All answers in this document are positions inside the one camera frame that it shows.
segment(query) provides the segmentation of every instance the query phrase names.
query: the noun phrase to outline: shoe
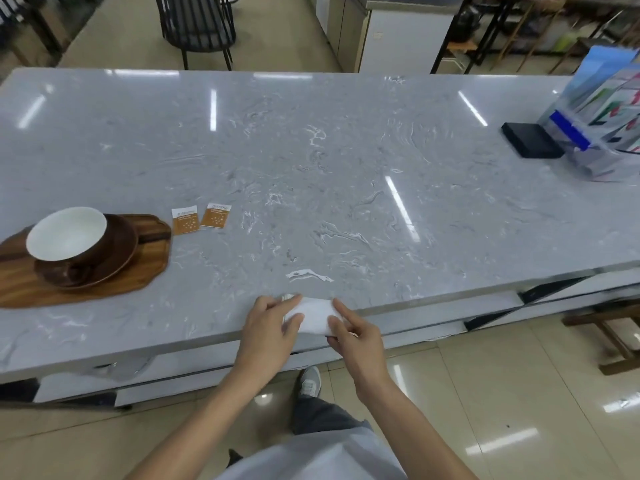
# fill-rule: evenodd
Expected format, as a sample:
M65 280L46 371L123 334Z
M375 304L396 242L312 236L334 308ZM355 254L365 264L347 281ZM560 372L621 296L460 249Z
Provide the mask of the shoe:
M318 397L320 395L320 387L322 387L322 378L318 368L315 365L306 368L300 376L300 391L298 395Z

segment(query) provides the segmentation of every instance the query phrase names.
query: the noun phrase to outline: brown plate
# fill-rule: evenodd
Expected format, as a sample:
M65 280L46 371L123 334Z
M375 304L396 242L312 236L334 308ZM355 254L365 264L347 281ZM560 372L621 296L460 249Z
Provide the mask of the brown plate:
M61 266L59 262L36 260L33 269L39 279L56 288L75 290L101 283L126 266L138 247L136 227L126 218L116 214L105 214L105 217L108 230L113 234L111 252L105 260L94 266L76 269L75 272L82 278L73 284L69 282L68 268Z

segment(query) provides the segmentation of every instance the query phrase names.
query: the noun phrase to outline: wooden serving board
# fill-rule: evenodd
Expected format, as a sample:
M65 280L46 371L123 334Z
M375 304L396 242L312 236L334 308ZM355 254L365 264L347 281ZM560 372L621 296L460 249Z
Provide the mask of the wooden serving board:
M131 261L114 277L89 288L62 290L41 281L27 254L31 227L0 243L0 308L32 308L106 298L147 286L169 261L171 227L151 214L123 214L138 230L138 247Z

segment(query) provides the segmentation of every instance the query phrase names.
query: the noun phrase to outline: black device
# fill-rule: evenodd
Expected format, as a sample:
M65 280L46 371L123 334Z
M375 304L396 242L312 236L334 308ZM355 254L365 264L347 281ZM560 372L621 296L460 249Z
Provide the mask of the black device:
M502 132L522 158L560 158L564 150L535 123L505 123Z

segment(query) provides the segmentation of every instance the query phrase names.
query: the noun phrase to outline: finger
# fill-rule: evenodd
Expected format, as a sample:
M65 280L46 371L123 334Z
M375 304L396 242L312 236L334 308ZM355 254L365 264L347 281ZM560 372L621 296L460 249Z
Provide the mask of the finger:
M333 350L338 352L338 354L342 355L342 347L340 346L340 342L338 342L335 337L327 337L326 343L328 343Z
M349 343L349 340L355 339L354 336L349 333L349 331L347 330L347 327L345 327L344 323L342 323L342 320L340 320L340 318L334 317L333 315L331 315L328 319L328 323L329 323L329 328L331 329L332 334L336 336L336 338L341 344L343 345L347 344Z
M300 330L300 324L305 316L302 313L296 313L287 321L287 327L284 332L284 338L293 347L296 343L296 337L298 336L298 330Z
M277 303L276 299L272 296L259 296L255 299L252 310L263 312L275 303Z
M297 294L293 298L289 298L278 303L276 306L270 309L270 313L282 318L284 315L292 311L293 308L300 303L300 300L302 300L302 295Z
M338 310L338 313L340 313L340 315L345 317L348 320L348 322L351 323L356 330L362 330L364 327L366 327L369 324L369 322L364 320L364 318L359 316L356 312L354 312L350 308L347 308L347 306L343 302L341 302L338 298L333 298L332 304L335 307L335 309Z

